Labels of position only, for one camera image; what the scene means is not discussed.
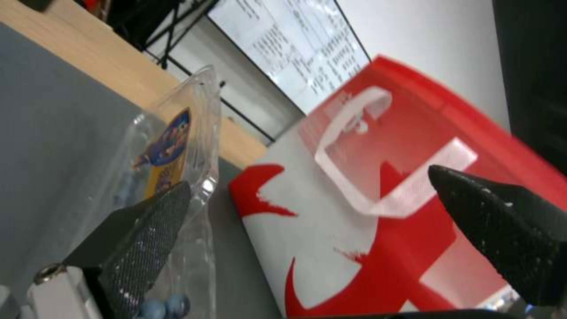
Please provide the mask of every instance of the textured gripper pad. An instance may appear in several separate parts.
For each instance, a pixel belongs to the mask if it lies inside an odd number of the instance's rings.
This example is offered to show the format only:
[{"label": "textured gripper pad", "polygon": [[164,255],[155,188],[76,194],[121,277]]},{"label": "textured gripper pad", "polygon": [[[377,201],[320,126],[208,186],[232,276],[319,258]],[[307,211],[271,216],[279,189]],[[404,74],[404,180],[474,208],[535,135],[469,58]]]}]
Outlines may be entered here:
[{"label": "textured gripper pad", "polygon": [[521,186],[442,166],[429,179],[459,229],[532,305],[557,305],[567,284],[567,214]]},{"label": "textured gripper pad", "polygon": [[133,318],[189,209],[186,182],[110,214],[64,261],[83,269],[105,318]]}]

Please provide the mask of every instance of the screw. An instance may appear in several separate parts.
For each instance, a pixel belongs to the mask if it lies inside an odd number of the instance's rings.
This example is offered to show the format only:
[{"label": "screw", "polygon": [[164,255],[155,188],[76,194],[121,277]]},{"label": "screw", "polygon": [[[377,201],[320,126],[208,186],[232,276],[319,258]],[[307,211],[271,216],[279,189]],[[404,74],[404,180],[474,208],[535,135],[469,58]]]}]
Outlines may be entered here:
[{"label": "screw", "polygon": [[57,275],[66,272],[67,268],[62,263],[52,263],[43,267],[37,274],[33,277],[33,282],[36,285],[40,285],[50,281]]}]

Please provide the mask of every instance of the gray table surface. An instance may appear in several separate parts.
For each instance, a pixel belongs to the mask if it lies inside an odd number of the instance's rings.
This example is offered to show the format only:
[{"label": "gray table surface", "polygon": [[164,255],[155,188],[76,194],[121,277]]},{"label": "gray table surface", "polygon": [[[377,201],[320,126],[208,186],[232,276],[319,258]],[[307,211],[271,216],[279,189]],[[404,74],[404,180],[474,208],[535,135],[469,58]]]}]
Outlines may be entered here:
[{"label": "gray table surface", "polygon": [[[2,23],[0,43],[0,283],[22,300],[35,271],[66,255],[50,238],[70,232],[107,168],[100,159],[141,110]],[[218,318],[279,318],[226,187],[238,173],[220,160],[209,205]]]},{"label": "gray table surface", "polygon": [[209,204],[217,268],[217,317],[281,318],[227,184],[240,172],[221,159],[220,181]]}]

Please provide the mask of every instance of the monitor screen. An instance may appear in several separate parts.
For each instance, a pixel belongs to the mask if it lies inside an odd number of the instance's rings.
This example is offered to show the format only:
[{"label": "monitor screen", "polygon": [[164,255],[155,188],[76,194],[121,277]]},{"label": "monitor screen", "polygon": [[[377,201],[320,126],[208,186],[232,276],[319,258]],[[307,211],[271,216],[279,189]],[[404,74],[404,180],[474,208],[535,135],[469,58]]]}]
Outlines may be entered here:
[{"label": "monitor screen", "polygon": [[209,18],[306,114],[370,61],[334,0],[220,0]]}]

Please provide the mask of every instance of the colorful label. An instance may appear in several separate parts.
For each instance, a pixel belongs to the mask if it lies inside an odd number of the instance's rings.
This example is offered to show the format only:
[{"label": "colorful label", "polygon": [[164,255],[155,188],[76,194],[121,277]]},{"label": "colorful label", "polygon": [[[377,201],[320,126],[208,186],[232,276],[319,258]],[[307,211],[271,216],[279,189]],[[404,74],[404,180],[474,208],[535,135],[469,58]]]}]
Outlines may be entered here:
[{"label": "colorful label", "polygon": [[179,113],[167,126],[162,135],[150,144],[144,154],[136,159],[133,168],[151,165],[152,169],[146,186],[145,198],[164,191],[181,180],[185,157],[187,155],[187,138],[191,129],[189,109]]}]

